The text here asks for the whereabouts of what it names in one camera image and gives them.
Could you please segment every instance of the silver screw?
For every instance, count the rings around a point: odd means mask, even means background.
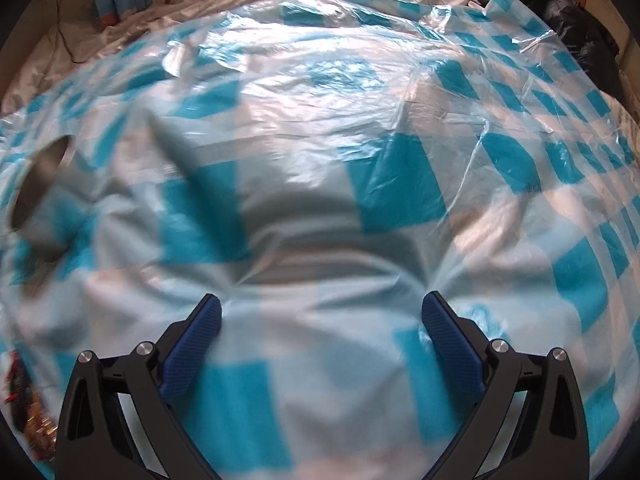
[[[149,341],[145,341],[136,346],[136,354],[138,355],[149,355],[154,349],[154,344]]]
[[[78,361],[80,361],[83,364],[88,363],[93,356],[94,356],[93,352],[91,352],[90,350],[85,350],[84,352],[80,352],[80,355],[78,356]]]
[[[564,361],[566,359],[566,352],[561,348],[554,348],[552,354],[556,361]]]
[[[498,354],[504,354],[509,349],[509,343],[504,339],[494,339],[491,341],[491,348],[498,352]]]

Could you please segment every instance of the blue gripper pad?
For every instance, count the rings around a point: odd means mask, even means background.
[[[169,403],[187,391],[221,324],[220,300],[211,296],[164,360],[159,387],[164,402]]]
[[[469,395],[482,396],[486,389],[482,361],[432,292],[422,301],[422,323],[433,341],[436,352],[442,358],[447,373],[456,381],[458,387]]]

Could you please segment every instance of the checkered tablecloth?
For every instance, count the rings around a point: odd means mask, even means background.
[[[1,128],[4,211],[60,135],[97,175],[56,267],[0,225],[4,345],[54,414],[79,351],[128,353],[212,292],[222,333],[176,409],[225,480],[415,480],[470,409],[430,290],[518,351],[567,349],[594,475],[636,413],[638,166],[516,0],[260,2],[144,36]]]

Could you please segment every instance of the black puffer jacket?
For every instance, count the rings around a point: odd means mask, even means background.
[[[520,0],[553,29],[603,92],[626,106],[618,75],[616,40],[577,0]]]

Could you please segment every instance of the blue textured pad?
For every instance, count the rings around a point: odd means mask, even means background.
[[[220,300],[211,296],[164,360],[159,388],[164,402],[169,403],[187,391],[221,324]]]
[[[436,352],[460,389],[473,396],[484,394],[482,361],[432,292],[422,301],[422,322]]]

